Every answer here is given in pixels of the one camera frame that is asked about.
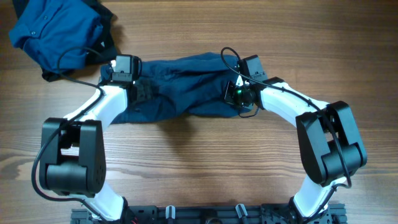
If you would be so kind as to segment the dark navy blue shorts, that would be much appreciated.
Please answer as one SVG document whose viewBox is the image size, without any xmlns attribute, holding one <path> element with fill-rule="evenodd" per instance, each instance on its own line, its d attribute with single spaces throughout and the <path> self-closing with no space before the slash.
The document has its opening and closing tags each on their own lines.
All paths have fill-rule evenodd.
<svg viewBox="0 0 398 224">
<path fill-rule="evenodd" d="M 113 119 L 114 124 L 151 123 L 182 114 L 230 118 L 245 113 L 224 101 L 229 81 L 238 76 L 228 67 L 236 65 L 232 55 L 205 53 L 176 60 L 143 63 L 138 80 L 150 80 L 153 99 L 131 105 Z"/>
</svg>

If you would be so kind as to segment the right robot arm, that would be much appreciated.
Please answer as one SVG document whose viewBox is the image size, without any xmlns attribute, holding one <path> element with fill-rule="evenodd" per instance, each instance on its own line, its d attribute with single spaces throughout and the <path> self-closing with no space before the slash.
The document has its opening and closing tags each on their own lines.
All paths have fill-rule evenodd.
<svg viewBox="0 0 398 224">
<path fill-rule="evenodd" d="M 228 82 L 224 100 L 238 108 L 256 105 L 273 112 L 297 130 L 300 158 L 306 177 L 286 205 L 265 205 L 263 215 L 273 222 L 332 222 L 333 194 L 352 186 L 351 176 L 368 156 L 351 108 L 344 101 L 314 100 L 274 77 L 264 82 L 239 77 Z"/>
</svg>

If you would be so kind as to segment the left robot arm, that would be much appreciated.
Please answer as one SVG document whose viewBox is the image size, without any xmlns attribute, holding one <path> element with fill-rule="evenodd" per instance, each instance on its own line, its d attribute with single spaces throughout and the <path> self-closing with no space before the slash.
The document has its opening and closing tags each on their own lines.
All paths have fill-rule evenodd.
<svg viewBox="0 0 398 224">
<path fill-rule="evenodd" d="M 104 130 L 130 102 L 151 97 L 146 81 L 108 81 L 76 111 L 43 123 L 40 151 L 32 167 L 34 190 L 55 202 L 76 201 L 93 223 L 137 223 L 127 200 L 105 181 Z"/>
</svg>

